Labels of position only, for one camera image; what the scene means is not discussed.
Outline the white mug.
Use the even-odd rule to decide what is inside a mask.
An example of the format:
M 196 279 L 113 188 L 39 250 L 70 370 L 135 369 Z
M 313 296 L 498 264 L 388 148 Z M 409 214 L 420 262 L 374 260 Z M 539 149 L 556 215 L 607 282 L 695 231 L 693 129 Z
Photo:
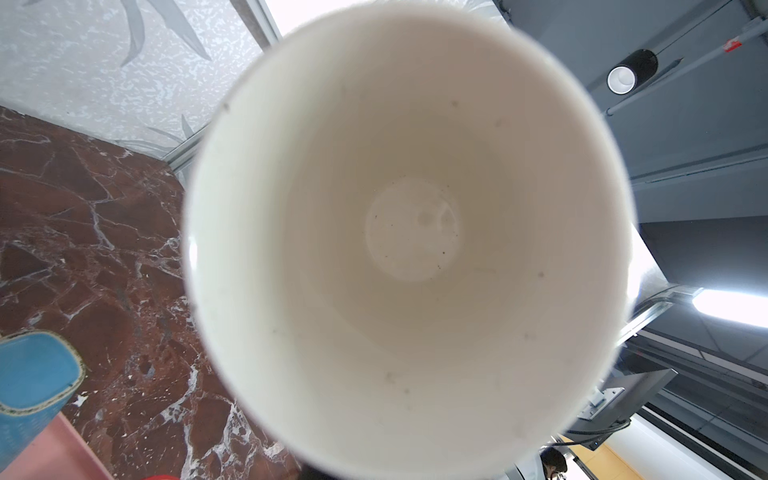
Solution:
M 632 310 L 633 196 L 580 82 L 452 6 L 288 35 L 208 126 L 183 210 L 222 382 L 344 479 L 491 478 L 571 426 Z

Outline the pink plastic tray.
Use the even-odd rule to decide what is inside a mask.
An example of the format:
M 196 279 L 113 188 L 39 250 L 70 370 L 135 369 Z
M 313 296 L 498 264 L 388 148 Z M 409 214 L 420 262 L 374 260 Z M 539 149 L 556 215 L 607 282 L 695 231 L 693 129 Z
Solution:
M 1 472 L 1 478 L 113 480 L 62 413 Z

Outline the red mug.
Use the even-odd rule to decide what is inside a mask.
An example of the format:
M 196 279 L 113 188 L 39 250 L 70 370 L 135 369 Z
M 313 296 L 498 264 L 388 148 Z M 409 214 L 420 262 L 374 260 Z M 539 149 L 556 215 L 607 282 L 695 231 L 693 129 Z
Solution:
M 153 476 L 146 477 L 142 480 L 180 480 L 180 479 L 171 475 L 153 475 Z

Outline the blue mug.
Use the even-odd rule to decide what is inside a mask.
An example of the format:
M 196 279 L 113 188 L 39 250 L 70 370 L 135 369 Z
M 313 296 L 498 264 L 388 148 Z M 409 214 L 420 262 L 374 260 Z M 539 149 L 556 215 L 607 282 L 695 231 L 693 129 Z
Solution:
M 86 376 L 60 335 L 22 332 L 1 339 L 1 468 L 6 469 L 60 412 Z

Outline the black ceiling spotlight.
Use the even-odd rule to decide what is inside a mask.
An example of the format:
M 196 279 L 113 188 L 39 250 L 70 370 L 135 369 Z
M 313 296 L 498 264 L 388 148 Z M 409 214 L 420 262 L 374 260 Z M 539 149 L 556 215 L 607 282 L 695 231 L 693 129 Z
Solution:
M 613 94 L 627 95 L 655 76 L 658 65 L 653 51 L 636 50 L 609 71 L 607 87 Z

